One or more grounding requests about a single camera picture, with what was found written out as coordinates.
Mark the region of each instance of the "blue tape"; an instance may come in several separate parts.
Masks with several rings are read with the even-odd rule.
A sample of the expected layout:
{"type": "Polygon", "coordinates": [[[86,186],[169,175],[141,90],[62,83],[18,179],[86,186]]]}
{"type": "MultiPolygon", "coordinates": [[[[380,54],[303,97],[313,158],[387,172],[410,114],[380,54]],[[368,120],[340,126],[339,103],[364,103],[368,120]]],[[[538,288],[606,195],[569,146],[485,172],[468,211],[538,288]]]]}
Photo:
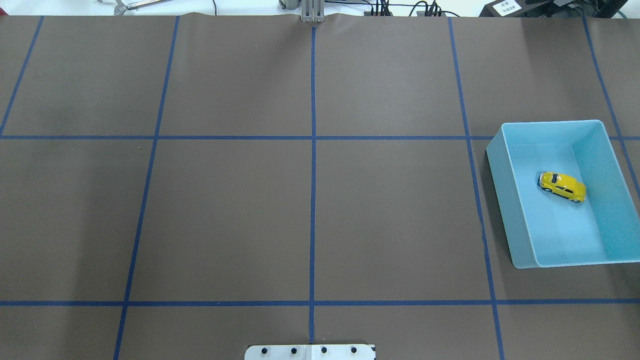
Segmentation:
{"type": "Polygon", "coordinates": [[[18,80],[16,80],[15,86],[13,87],[13,92],[11,93],[9,104],[6,106],[6,111],[4,112],[2,124],[0,124],[0,135],[2,135],[2,133],[4,132],[4,128],[6,127],[6,122],[9,119],[9,114],[11,113],[11,108],[13,107],[15,96],[18,94],[18,89],[20,88],[20,83],[22,82],[24,71],[27,69],[27,65],[29,64],[29,59],[31,58],[31,53],[33,53],[33,48],[36,45],[36,40],[38,39],[38,35],[40,34],[40,28],[42,28],[43,21],[44,21],[44,16],[41,16],[40,20],[38,21],[38,26],[36,27],[36,31],[35,33],[33,33],[33,38],[31,39],[31,45],[29,45],[27,56],[24,58],[24,62],[22,63],[20,74],[18,74],[18,80]]]}
{"type": "Polygon", "coordinates": [[[4,300],[0,306],[122,306],[122,301],[4,300]]]}
{"type": "Polygon", "coordinates": [[[469,165],[471,168],[471,178],[474,184],[474,195],[476,198],[476,211],[478,219],[480,219],[480,227],[482,230],[482,242],[484,247],[484,265],[486,267],[486,277],[489,284],[489,294],[492,301],[493,324],[495,326],[495,337],[498,345],[498,353],[500,360],[504,360],[504,347],[502,346],[502,331],[500,329],[500,317],[498,314],[498,306],[495,302],[495,289],[493,286],[493,274],[491,270],[491,259],[489,257],[489,246],[486,241],[486,229],[484,227],[484,217],[482,214],[482,205],[480,203],[480,193],[478,190],[478,182],[476,176],[476,166],[474,163],[473,150],[471,149],[471,137],[469,133],[469,124],[467,119],[467,109],[465,106],[465,96],[462,91],[462,81],[460,79],[460,66],[458,65],[458,54],[456,52],[456,40],[453,33],[453,23],[451,18],[447,18],[449,23],[449,37],[451,38],[451,52],[453,54],[453,65],[456,71],[456,82],[458,83],[458,97],[460,98],[460,111],[462,112],[462,123],[465,127],[465,136],[467,137],[467,154],[469,157],[469,165]]]}
{"type": "Polygon", "coordinates": [[[472,306],[491,300],[317,300],[316,306],[472,306]]]}
{"type": "Polygon", "coordinates": [[[640,304],[640,299],[524,299],[496,300],[498,305],[640,304]]]}
{"type": "MultiPolygon", "coordinates": [[[[489,305],[640,304],[640,299],[497,299],[492,300],[315,300],[315,306],[489,306],[489,305]]],[[[127,307],[270,307],[309,306],[306,300],[128,301],[127,307]]],[[[0,300],[0,306],[124,306],[124,301],[0,300]]]]}
{"type": "Polygon", "coordinates": [[[153,135],[3,135],[3,140],[153,140],[153,135]]]}
{"type": "Polygon", "coordinates": [[[311,140],[311,136],[298,135],[160,135],[158,140],[311,140]]]}
{"type": "Polygon", "coordinates": [[[288,301],[130,301],[129,306],[136,307],[250,307],[250,306],[308,306],[306,300],[288,301]]]}
{"type": "Polygon", "coordinates": [[[145,188],[142,194],[142,203],[140,205],[140,215],[138,216],[138,226],[136,228],[136,237],[133,243],[133,251],[131,254],[131,264],[129,265],[129,275],[127,276],[127,286],[124,292],[124,305],[122,306],[122,313],[120,315],[120,325],[118,326],[118,336],[116,338],[116,346],[113,351],[113,359],[117,360],[120,357],[120,345],[122,344],[122,334],[124,333],[124,325],[127,320],[127,310],[129,297],[131,296],[131,284],[133,282],[133,273],[136,268],[136,259],[138,257],[138,247],[140,246],[140,235],[142,233],[142,223],[145,218],[145,209],[147,207],[147,197],[149,194],[149,184],[151,183],[151,173],[154,168],[154,160],[156,158],[156,149],[158,143],[158,135],[160,134],[160,125],[162,123],[162,114],[164,110],[164,100],[166,97],[166,88],[169,85],[169,76],[171,74],[171,64],[173,61],[173,51],[175,49],[175,39],[178,35],[178,25],[180,24],[180,17],[175,17],[175,24],[173,25],[173,36],[171,40],[171,48],[169,50],[169,59],[166,64],[166,72],[164,74],[164,85],[162,89],[162,96],[160,98],[160,106],[158,108],[158,116],[156,120],[156,131],[153,146],[151,146],[151,155],[149,157],[149,165],[147,168],[147,178],[145,180],[145,188]]]}
{"type": "Polygon", "coordinates": [[[311,211],[309,234],[309,343],[314,343],[316,299],[316,28],[311,28],[311,211]]]}
{"type": "Polygon", "coordinates": [[[394,136],[394,135],[382,135],[382,136],[374,136],[374,135],[345,135],[345,136],[317,136],[318,140],[466,140],[466,136],[456,136],[456,135],[434,135],[434,136],[394,136]]]}

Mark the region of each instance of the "light blue plastic bin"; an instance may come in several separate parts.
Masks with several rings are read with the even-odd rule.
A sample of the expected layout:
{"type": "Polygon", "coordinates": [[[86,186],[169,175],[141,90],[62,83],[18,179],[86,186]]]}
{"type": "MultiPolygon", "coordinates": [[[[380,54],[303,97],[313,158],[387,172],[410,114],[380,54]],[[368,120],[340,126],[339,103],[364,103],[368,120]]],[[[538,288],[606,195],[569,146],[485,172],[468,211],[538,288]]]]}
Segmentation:
{"type": "Polygon", "coordinates": [[[640,221],[602,122],[503,124],[486,153],[517,268],[640,261],[640,221]],[[544,192],[544,171],[577,178],[586,201],[544,192]]]}

